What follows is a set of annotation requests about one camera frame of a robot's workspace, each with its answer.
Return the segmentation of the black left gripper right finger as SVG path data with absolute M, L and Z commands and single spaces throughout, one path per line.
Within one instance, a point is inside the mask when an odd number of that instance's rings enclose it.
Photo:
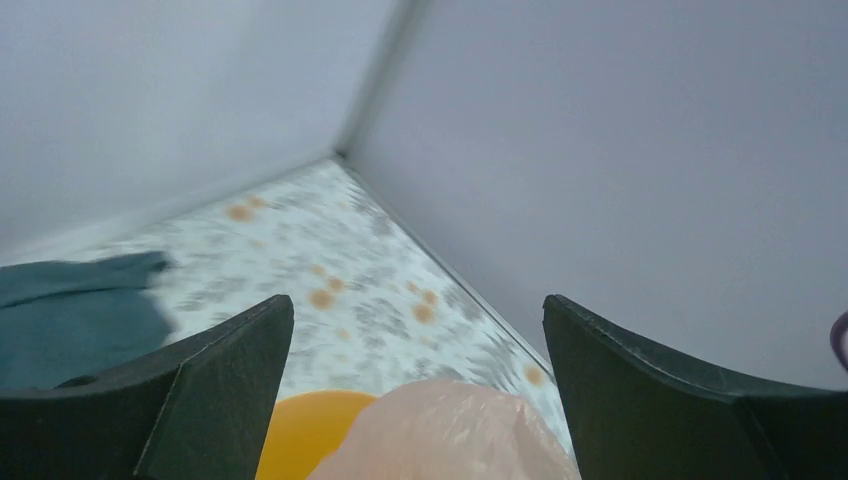
M 843 479 L 847 395 L 723 368 L 561 295 L 543 327 L 585 479 Z

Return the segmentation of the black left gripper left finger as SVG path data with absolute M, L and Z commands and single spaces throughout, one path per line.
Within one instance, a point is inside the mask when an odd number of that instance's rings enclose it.
M 1 395 L 5 479 L 252 479 L 294 327 L 290 297 L 53 389 Z

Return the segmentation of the yellow plastic trash bin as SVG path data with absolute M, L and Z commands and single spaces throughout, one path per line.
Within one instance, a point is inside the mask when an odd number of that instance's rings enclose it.
M 258 479 L 300 480 L 333 453 L 359 413 L 376 400 L 352 390 L 318 390 L 276 403 L 269 423 Z

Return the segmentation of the pink plastic trash bag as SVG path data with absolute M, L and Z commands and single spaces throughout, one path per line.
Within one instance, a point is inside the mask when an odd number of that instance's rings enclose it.
M 364 408 L 311 473 L 347 480 L 558 480 L 576 462 L 524 398 L 456 380 L 402 385 Z

